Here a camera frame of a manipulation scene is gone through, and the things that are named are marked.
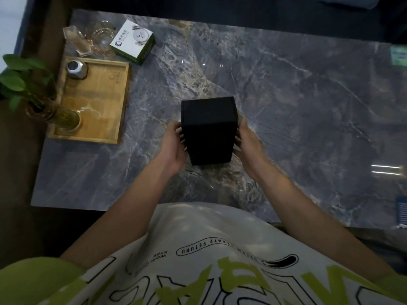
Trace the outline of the clear glass cup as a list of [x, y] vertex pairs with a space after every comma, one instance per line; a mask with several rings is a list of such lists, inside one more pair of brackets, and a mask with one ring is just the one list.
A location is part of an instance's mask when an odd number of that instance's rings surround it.
[[116, 29], [108, 21], [96, 21], [88, 28], [88, 39], [95, 53], [101, 55], [104, 59], [112, 59], [115, 55], [111, 42], [116, 36]]

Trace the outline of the glass vase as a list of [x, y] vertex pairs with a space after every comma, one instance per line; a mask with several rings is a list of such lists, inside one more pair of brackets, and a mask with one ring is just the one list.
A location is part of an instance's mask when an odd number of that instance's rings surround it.
[[77, 129], [81, 121], [78, 112], [47, 97], [28, 101], [25, 110], [28, 117], [52, 124], [65, 131]]

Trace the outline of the person's left forearm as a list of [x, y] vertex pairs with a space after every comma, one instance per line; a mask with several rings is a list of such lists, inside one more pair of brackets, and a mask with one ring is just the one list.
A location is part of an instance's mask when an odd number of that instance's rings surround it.
[[177, 170], [172, 162], [156, 157], [129, 189], [61, 256], [89, 269], [145, 235], [155, 208]]

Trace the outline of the person's right forearm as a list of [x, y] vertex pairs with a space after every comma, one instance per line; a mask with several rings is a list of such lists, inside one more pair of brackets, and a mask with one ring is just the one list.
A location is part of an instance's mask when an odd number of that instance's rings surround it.
[[369, 281], [396, 275], [388, 263], [321, 210], [270, 161], [256, 163], [253, 173], [290, 236]]

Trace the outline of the clear glass pitcher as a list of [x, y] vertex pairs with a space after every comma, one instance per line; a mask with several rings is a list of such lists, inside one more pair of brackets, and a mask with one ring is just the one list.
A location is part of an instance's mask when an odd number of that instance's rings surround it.
[[74, 47], [80, 57], [90, 56], [92, 54], [92, 48], [89, 42], [76, 26], [70, 25], [64, 27], [63, 34], [65, 40]]

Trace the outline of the green leafy plant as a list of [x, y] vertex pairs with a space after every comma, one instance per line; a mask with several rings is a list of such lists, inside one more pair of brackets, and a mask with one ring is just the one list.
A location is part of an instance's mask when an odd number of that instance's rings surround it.
[[3, 61], [6, 69], [0, 73], [0, 97], [12, 111], [24, 103], [35, 112], [44, 112], [56, 96], [52, 71], [38, 59], [15, 54], [4, 54]]

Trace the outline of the green sticker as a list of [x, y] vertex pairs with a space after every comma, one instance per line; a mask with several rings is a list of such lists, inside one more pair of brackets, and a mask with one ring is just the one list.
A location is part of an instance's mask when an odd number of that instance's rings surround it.
[[407, 45], [391, 45], [390, 59], [394, 66], [407, 67]]

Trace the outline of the silver metal tin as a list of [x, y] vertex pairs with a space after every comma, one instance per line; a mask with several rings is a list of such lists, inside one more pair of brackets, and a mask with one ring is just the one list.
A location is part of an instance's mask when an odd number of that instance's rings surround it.
[[79, 60], [68, 61], [65, 66], [67, 75], [72, 79], [83, 80], [88, 75], [88, 65]]

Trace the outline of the person's left hand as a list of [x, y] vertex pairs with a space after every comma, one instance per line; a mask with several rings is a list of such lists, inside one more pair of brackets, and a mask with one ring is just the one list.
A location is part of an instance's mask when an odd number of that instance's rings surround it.
[[186, 164], [187, 157], [178, 157], [180, 136], [180, 122], [171, 121], [165, 129], [160, 151], [153, 159], [154, 169], [163, 180], [170, 180]]

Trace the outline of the white and green carton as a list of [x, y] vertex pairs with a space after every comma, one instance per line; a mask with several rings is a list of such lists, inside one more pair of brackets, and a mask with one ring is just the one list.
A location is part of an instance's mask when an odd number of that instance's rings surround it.
[[140, 66], [154, 45], [153, 32], [128, 19], [110, 43], [113, 51]]

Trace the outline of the black square box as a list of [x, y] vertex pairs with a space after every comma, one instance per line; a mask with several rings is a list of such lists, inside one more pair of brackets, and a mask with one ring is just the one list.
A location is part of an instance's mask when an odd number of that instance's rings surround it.
[[181, 131], [193, 166], [231, 162], [237, 129], [233, 96], [181, 101]]

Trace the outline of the blue striped object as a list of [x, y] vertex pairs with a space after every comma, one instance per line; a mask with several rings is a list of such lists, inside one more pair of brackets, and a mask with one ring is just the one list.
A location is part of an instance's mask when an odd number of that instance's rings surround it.
[[407, 227], [407, 196], [398, 196], [395, 203], [397, 225]]

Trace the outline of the white and green printed shirt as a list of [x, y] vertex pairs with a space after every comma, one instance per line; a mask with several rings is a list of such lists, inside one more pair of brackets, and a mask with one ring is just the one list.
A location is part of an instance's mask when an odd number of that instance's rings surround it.
[[0, 270], [4, 305], [402, 305], [407, 277], [369, 282], [246, 211], [158, 205], [146, 235], [88, 270], [36, 257]]

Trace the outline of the wooden tray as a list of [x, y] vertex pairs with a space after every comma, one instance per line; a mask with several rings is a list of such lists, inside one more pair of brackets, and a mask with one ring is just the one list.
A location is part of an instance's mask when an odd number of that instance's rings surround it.
[[[69, 61], [86, 64], [86, 78], [69, 77], [66, 70]], [[72, 131], [49, 125], [48, 138], [119, 144], [130, 74], [128, 62], [66, 56], [58, 78], [56, 102], [78, 112], [80, 123]]]

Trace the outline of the person's right hand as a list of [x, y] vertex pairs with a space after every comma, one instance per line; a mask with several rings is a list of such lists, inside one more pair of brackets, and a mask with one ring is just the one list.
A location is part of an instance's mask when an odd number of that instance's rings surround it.
[[236, 131], [236, 135], [242, 138], [242, 150], [244, 157], [239, 157], [245, 172], [257, 183], [270, 168], [271, 161], [264, 152], [257, 135], [249, 127], [247, 118], [243, 117]]

